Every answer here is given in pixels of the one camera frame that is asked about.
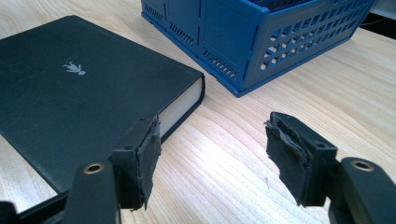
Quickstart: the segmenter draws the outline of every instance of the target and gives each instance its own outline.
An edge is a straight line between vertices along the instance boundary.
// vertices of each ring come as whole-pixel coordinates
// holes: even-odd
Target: screw hole
[[[86,175],[93,175],[101,172],[103,168],[105,168],[105,166],[102,163],[93,163],[84,168],[84,173]]]
[[[374,167],[365,161],[353,161],[352,166],[365,172],[372,172],[374,170]]]

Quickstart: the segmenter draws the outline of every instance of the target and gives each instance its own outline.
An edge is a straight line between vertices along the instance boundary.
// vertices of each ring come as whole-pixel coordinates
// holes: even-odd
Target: wood grain
[[[204,70],[141,15],[138,0],[0,1],[0,38],[79,15]],[[205,73],[202,105],[163,143],[148,210],[124,223],[328,223],[327,209],[296,206],[265,152],[263,122],[291,114],[339,147],[337,158],[374,161],[396,181],[396,41],[361,29],[342,46],[234,98]],[[0,200],[19,211],[55,192],[0,137]]]

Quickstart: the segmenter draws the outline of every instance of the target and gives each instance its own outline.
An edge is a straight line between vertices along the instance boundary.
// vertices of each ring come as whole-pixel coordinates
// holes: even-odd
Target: plastic crate
[[[142,0],[142,16],[239,97],[347,41],[375,0]]]

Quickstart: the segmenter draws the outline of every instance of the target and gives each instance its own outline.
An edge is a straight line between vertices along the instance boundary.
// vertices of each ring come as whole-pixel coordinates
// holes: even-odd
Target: crate ventilation hole
[[[219,59],[219,57],[216,57],[213,53],[211,53],[208,49],[204,49],[203,56],[222,74],[226,75],[231,80],[236,80],[236,72],[224,61]]]
[[[347,0],[334,0],[334,6],[339,3],[346,2]],[[270,37],[270,48],[264,54],[264,63],[262,63],[261,70],[266,70],[269,67],[275,66],[277,63],[282,63],[293,57],[296,54],[303,52],[305,49],[310,49],[321,42],[324,42],[336,35],[343,33],[345,30],[353,28],[357,21],[353,21],[363,12],[364,6],[367,5],[368,0],[356,0],[349,5],[342,5],[319,14],[316,17],[306,19],[304,22],[299,21],[294,25],[289,25],[283,30],[275,30]],[[333,17],[339,16],[337,20],[332,20]],[[303,32],[308,27],[316,26],[320,22],[326,22],[310,31]],[[285,39],[288,35],[297,36]]]

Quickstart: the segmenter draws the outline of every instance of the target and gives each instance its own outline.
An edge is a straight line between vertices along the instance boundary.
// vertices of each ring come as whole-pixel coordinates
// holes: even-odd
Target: book cover
[[[0,134],[57,191],[159,114],[164,141],[202,102],[201,72],[70,16],[0,40]]]

